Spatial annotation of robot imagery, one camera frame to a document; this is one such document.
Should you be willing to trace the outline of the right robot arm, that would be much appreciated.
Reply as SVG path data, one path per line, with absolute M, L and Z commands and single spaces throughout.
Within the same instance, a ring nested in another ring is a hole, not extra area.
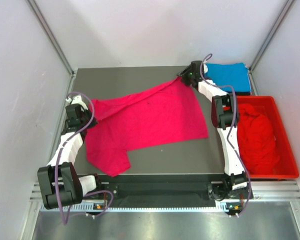
M 224 156 L 222 199 L 235 198 L 247 192 L 246 200 L 252 196 L 251 179 L 240 156 L 238 145 L 239 107 L 233 86 L 217 85 L 205 77 L 208 72 L 207 61 L 192 61 L 178 73 L 186 86 L 195 88 L 211 102 L 211 122 L 221 139 Z

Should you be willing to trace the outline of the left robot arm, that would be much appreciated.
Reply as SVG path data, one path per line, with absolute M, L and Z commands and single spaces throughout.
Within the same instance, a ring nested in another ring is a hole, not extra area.
M 65 111 L 65 127 L 55 155 L 47 166 L 37 171 L 41 197 L 48 210 L 58 208 L 58 202 L 63 207 L 79 204 L 86 194 L 99 198 L 104 191 L 94 175 L 79 177 L 74 168 L 87 129 L 94 127 L 97 121 L 84 103 L 72 103 Z

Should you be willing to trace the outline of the pink t shirt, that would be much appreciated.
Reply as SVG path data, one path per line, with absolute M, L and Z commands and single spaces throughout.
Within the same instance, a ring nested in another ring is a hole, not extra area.
M 180 77 L 123 97 L 92 99 L 89 108 L 97 125 L 85 137 L 86 159 L 111 177 L 131 167 L 129 151 L 209 136 L 199 101 Z

